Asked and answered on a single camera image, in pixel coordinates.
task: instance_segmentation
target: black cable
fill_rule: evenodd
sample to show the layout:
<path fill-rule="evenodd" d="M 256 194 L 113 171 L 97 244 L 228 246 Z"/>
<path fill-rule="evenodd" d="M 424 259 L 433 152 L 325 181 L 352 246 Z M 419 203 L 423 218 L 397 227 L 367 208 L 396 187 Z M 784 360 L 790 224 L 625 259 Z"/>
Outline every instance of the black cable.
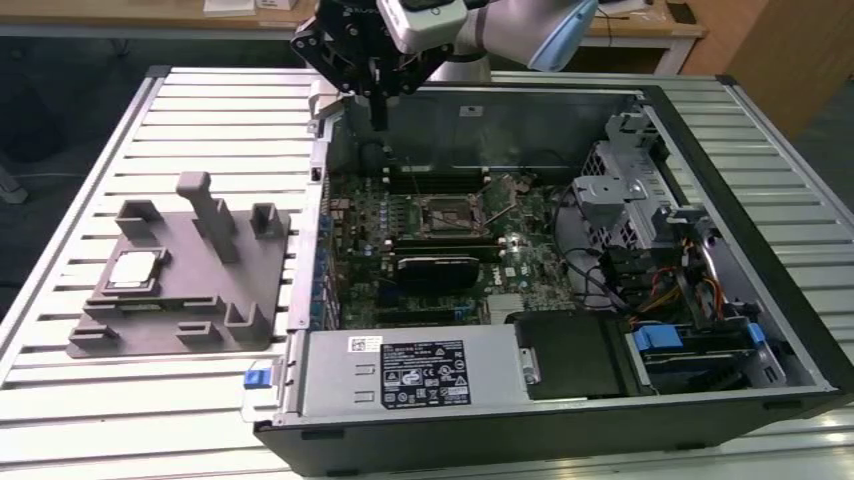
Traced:
<path fill-rule="evenodd" d="M 608 27 L 608 48 L 611 48 L 611 46 L 613 46 L 613 34 L 611 32 L 611 16 L 604 12 L 604 10 L 601 10 L 601 7 L 596 7 L 596 9 L 599 10 L 599 12 L 601 12 L 601 15 L 604 15 L 604 24 Z"/>

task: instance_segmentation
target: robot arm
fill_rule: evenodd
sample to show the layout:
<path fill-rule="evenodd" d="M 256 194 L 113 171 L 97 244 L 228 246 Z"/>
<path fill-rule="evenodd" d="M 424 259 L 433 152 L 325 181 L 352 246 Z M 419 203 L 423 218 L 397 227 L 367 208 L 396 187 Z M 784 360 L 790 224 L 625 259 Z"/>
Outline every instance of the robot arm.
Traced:
<path fill-rule="evenodd" d="M 455 42 L 559 70 L 596 6 L 596 0 L 319 0 L 291 46 L 341 92 L 367 100 L 371 124 L 384 130 L 388 101 L 415 92 Z"/>

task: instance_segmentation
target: table leg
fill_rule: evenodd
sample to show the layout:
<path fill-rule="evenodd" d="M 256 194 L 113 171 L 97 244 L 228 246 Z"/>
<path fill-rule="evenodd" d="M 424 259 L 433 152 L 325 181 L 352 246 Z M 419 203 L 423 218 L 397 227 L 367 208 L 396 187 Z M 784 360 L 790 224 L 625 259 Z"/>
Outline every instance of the table leg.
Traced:
<path fill-rule="evenodd" d="M 655 75 L 679 75 L 682 71 L 682 65 L 688 58 L 691 48 L 694 48 L 695 38 L 674 38 L 670 44 L 670 48 L 662 55 L 662 59 L 658 62 L 655 68 Z"/>

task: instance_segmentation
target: barcode sticker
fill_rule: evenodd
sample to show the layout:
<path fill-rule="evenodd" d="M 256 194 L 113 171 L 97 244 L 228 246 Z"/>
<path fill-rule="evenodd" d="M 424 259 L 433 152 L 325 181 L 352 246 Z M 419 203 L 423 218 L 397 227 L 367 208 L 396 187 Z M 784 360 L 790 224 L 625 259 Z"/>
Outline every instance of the barcode sticker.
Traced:
<path fill-rule="evenodd" d="M 381 336 L 372 337 L 349 337 L 347 339 L 348 353 L 376 353 L 383 344 Z"/>

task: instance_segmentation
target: wooden table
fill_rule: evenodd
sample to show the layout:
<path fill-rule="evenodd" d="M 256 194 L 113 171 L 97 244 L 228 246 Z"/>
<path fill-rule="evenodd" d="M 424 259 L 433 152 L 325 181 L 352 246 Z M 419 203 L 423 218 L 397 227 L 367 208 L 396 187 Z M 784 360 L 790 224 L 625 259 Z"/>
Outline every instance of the wooden table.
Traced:
<path fill-rule="evenodd" d="M 0 0 L 0 36 L 287 40 L 315 3 L 300 0 L 291 11 L 212 18 L 201 13 L 204 0 Z M 706 29 L 675 23 L 663 0 L 648 16 L 655 20 L 612 18 L 609 27 L 597 18 L 581 45 L 663 49 L 655 73 L 676 74 Z"/>

